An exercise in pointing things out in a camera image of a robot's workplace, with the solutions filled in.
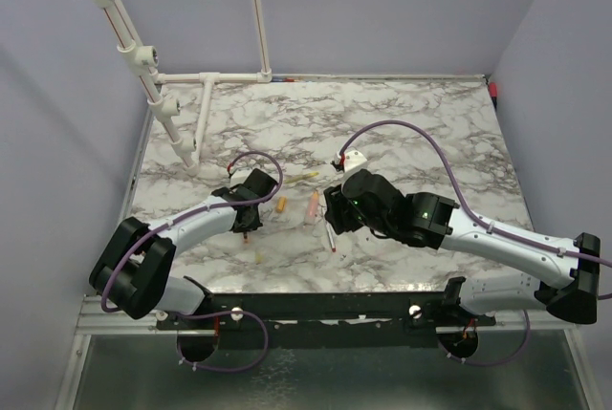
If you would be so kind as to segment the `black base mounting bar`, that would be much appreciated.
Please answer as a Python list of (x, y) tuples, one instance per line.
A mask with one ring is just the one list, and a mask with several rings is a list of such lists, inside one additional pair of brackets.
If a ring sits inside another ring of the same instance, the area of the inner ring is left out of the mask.
[(472, 320), (495, 320), (469, 313), (441, 291), (345, 293), (216, 293), (200, 313), (239, 308), (258, 316), (271, 348), (338, 349), (437, 345), (438, 328), (461, 332)]

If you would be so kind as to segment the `aluminium rail frame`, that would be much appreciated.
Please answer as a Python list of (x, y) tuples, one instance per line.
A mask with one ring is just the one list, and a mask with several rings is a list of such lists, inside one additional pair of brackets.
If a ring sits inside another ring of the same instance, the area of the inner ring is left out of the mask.
[[(534, 331), (575, 330), (578, 326), (559, 320), (544, 311), (528, 311), (531, 329)], [(147, 314), (139, 320), (131, 319), (125, 313), (105, 313), (99, 306), (98, 296), (85, 296), (81, 303), (76, 322), (76, 334), (81, 335), (132, 335), (132, 334), (197, 334), (196, 330), (181, 328), (179, 321), (162, 320), (158, 312)], [(486, 326), (478, 323), (479, 332), (519, 331), (524, 327), (524, 316), (520, 312), (503, 311), (494, 314), (495, 323)]]

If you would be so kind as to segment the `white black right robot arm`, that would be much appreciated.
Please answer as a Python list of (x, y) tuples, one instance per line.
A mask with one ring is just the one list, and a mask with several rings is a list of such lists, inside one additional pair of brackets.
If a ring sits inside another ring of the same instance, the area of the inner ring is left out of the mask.
[(336, 234), (370, 229), (411, 248), (472, 254), (515, 269), (490, 280), (456, 278), (439, 302), (441, 317), (460, 325), (472, 315), (544, 310), (570, 323), (598, 317), (601, 241), (541, 235), (477, 216), (452, 199), (429, 192), (403, 194), (385, 177), (362, 169), (324, 191), (324, 218)]

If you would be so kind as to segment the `pink orange-tipped marker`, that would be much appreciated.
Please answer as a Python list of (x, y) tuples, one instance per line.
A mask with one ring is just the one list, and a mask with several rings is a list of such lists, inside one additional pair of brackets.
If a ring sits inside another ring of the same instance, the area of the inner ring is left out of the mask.
[(313, 192), (310, 196), (305, 215), (304, 215), (304, 224), (305, 225), (313, 225), (317, 219), (317, 212), (319, 208), (319, 193), (317, 190)]

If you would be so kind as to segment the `orange-yellow marker cap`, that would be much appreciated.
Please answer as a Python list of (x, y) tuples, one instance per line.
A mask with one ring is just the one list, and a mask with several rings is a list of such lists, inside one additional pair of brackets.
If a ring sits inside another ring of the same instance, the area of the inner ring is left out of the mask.
[(286, 208), (287, 198), (280, 197), (276, 203), (275, 210), (279, 213), (282, 213)]

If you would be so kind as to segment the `white PVC pipe frame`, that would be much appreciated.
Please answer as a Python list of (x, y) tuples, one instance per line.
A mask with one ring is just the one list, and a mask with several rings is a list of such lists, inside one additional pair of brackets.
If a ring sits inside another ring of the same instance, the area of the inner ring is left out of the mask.
[[(253, 74), (219, 72), (163, 74), (158, 71), (157, 49), (152, 45), (143, 44), (122, 0), (92, 1), (102, 11), (110, 25), (117, 40), (117, 51), (141, 84), (148, 109), (162, 126), (175, 156), (181, 161), (186, 173), (195, 176), (200, 168), (214, 86), (220, 83), (270, 83), (273, 81), (261, 0), (252, 0), (261, 63), (261, 70)], [(180, 115), (180, 104), (175, 98), (162, 96), (161, 87), (165, 84), (200, 84), (202, 86), (200, 110), (196, 130), (192, 137), (188, 138), (181, 134), (174, 123), (173, 119)]]

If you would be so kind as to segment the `white red-tipped pen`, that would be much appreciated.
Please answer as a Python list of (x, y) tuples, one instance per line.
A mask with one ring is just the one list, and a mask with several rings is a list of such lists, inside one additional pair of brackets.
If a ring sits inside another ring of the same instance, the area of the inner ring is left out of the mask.
[(325, 224), (325, 228), (326, 228), (326, 233), (327, 233), (330, 249), (331, 249), (332, 252), (336, 252), (337, 251), (337, 247), (336, 247), (336, 242), (335, 242), (335, 238), (334, 238), (334, 231), (333, 231), (331, 225), (328, 224), (328, 223)]

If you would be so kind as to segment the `yellow highlighter pen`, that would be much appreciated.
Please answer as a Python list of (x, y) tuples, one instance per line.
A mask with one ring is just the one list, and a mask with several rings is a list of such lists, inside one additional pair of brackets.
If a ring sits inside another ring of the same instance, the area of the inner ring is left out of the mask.
[(286, 179), (285, 183), (286, 184), (292, 184), (292, 183), (298, 183), (301, 181), (306, 181), (306, 180), (310, 180), (316, 176), (318, 176), (319, 173), (317, 171), (314, 172), (308, 172), (308, 173), (304, 173), (304, 174), (300, 174), (300, 175), (296, 175), (296, 176), (292, 176)]

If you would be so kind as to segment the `red black corner clamp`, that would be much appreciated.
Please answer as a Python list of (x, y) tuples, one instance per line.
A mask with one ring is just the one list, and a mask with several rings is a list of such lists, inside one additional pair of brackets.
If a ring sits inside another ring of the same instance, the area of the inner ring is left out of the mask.
[(498, 100), (498, 93), (497, 93), (497, 86), (494, 82), (489, 81), (488, 82), (488, 90), (489, 90), (489, 94), (492, 100), (492, 104), (493, 107), (496, 108), (497, 107), (497, 100)]

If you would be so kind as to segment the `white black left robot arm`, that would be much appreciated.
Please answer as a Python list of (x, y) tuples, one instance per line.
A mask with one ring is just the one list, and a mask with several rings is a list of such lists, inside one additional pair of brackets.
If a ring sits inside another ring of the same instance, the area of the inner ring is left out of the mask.
[(128, 217), (118, 225), (89, 276), (89, 285), (122, 311), (140, 319), (152, 311), (177, 313), (193, 329), (210, 320), (208, 292), (188, 278), (170, 275), (180, 254), (226, 232), (247, 233), (262, 226), (258, 205), (278, 181), (255, 168), (241, 183), (221, 187), (201, 203), (145, 223)]

